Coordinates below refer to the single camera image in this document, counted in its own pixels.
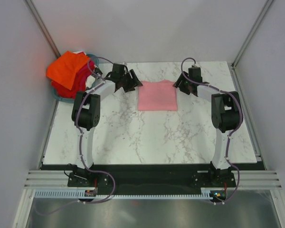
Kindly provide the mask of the pink t shirt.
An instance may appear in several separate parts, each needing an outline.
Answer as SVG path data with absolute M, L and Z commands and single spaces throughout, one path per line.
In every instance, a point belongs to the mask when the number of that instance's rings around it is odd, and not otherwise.
M 142 81 L 142 86 L 138 89 L 138 110 L 177 111 L 177 94 L 173 84 L 169 80 Z

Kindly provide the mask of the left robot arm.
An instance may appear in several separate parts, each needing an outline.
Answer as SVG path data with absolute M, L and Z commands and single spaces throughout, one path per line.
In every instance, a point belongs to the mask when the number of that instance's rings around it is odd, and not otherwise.
M 127 93 L 142 85 L 133 69 L 114 63 L 112 70 L 104 78 L 97 77 L 90 89 L 77 92 L 71 114 L 79 137 L 75 166 L 85 170 L 94 164 L 93 136 L 101 117 L 101 101 L 120 88 Z

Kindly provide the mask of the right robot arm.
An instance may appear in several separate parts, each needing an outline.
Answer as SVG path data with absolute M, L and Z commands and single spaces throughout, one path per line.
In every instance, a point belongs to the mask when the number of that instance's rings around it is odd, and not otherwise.
M 223 91 L 203 81 L 201 68 L 192 66 L 188 72 L 182 71 L 173 84 L 181 92 L 202 98 L 211 103 L 211 121 L 216 129 L 215 152 L 211 166 L 215 171 L 208 175 L 209 184 L 219 187 L 225 182 L 226 171 L 231 167 L 229 150 L 232 135 L 243 123 L 243 113 L 239 94 L 236 91 Z

